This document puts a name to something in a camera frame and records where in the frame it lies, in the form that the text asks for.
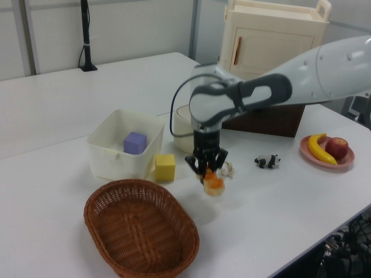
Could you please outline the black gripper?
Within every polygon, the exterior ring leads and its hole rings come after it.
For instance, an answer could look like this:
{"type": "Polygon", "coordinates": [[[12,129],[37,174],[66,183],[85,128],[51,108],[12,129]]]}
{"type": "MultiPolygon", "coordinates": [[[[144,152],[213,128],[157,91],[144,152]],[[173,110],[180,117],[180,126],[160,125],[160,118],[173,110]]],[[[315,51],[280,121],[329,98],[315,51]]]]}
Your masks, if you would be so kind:
{"type": "Polygon", "coordinates": [[[204,184],[204,171],[216,171],[222,168],[228,152],[220,148],[220,132],[203,133],[194,131],[193,155],[185,157],[186,163],[196,174],[201,184],[204,184]]]}

